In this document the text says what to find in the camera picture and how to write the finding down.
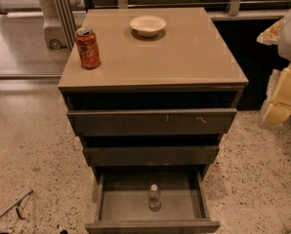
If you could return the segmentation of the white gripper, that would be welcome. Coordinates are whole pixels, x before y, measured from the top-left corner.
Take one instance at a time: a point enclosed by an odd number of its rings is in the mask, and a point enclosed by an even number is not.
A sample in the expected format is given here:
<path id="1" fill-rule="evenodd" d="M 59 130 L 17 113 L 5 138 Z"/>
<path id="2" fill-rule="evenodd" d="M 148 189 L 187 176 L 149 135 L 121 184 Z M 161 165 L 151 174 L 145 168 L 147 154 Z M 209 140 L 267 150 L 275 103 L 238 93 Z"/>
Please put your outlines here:
<path id="1" fill-rule="evenodd" d="M 291 9 L 257 37 L 264 45 L 276 45 L 281 57 L 291 61 Z M 291 116 L 291 63 L 282 71 L 274 69 L 271 73 L 263 102 L 259 126 L 265 130 L 281 127 Z"/>

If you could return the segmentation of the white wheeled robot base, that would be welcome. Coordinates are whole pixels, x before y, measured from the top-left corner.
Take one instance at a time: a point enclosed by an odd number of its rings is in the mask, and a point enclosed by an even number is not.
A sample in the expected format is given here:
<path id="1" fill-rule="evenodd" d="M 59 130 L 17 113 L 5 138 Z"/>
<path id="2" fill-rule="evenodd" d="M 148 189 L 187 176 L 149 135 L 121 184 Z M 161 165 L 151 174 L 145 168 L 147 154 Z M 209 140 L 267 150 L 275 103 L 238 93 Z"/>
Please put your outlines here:
<path id="1" fill-rule="evenodd" d="M 54 0 L 39 0 L 39 3 L 44 17 L 43 32 L 47 46 L 50 49 L 55 50 L 67 47 L 62 24 L 57 13 Z M 79 0 L 79 4 L 77 6 L 73 6 L 72 11 L 80 9 L 81 4 L 82 0 Z M 74 18 L 74 21 L 76 29 L 81 26 L 82 22 L 79 18 Z"/>

